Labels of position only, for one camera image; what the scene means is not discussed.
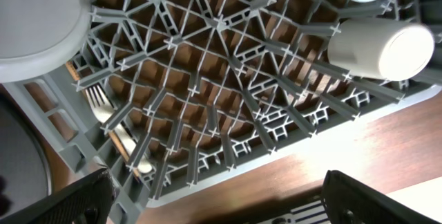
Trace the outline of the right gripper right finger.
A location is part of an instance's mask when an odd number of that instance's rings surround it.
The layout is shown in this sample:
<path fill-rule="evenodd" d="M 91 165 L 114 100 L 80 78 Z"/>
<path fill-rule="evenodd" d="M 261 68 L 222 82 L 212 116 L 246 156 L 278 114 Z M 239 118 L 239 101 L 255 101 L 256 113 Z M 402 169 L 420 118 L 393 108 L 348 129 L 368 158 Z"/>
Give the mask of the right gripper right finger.
<path fill-rule="evenodd" d="M 437 224 L 338 170 L 329 170 L 320 201 L 332 224 Z"/>

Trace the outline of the grey plate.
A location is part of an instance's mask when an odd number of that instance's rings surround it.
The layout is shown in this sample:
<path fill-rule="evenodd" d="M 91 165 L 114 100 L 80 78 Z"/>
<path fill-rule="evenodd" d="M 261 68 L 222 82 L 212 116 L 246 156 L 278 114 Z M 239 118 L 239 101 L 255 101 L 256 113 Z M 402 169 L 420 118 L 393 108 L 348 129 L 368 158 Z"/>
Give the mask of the grey plate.
<path fill-rule="evenodd" d="M 1 0 L 1 82 L 64 65 L 86 41 L 90 0 Z"/>

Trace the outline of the cream cup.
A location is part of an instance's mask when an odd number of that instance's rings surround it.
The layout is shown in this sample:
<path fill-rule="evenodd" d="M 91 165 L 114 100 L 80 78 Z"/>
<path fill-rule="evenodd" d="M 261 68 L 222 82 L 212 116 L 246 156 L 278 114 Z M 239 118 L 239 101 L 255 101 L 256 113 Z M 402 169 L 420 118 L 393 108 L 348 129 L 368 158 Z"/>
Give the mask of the cream cup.
<path fill-rule="evenodd" d="M 423 24 L 381 18 L 348 19 L 328 43 L 330 64 L 350 75 L 378 80 L 407 80 L 420 73 L 435 49 Z"/>

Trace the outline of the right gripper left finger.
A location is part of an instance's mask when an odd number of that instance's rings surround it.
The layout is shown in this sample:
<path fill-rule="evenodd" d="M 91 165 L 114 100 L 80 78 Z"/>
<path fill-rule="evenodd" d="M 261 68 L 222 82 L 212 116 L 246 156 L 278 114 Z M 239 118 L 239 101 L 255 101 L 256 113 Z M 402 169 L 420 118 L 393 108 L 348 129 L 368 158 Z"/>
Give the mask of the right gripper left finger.
<path fill-rule="evenodd" d="M 2 219 L 1 224 L 106 224 L 115 197 L 110 172 L 101 168 Z"/>

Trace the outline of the wooden chopstick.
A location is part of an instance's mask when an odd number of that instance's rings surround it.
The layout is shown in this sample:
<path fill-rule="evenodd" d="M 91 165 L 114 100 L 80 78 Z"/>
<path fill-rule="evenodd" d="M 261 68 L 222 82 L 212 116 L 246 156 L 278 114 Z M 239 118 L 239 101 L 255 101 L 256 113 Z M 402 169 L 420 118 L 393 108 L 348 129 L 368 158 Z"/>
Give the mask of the wooden chopstick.
<path fill-rule="evenodd" d="M 105 92 L 99 84 L 90 86 L 84 89 L 90 108 L 97 118 L 97 120 L 103 124 L 105 123 L 115 112 L 113 105 L 109 101 Z M 131 145 L 127 149 L 126 144 L 132 141 L 132 138 L 127 134 L 122 125 L 117 125 L 113 131 L 108 132 L 109 137 L 113 141 L 113 144 L 122 155 L 124 162 L 127 163 L 131 154 Z M 133 173 L 141 178 L 141 173 L 148 173 L 153 169 L 149 161 L 141 161 L 140 166 L 133 170 Z"/>

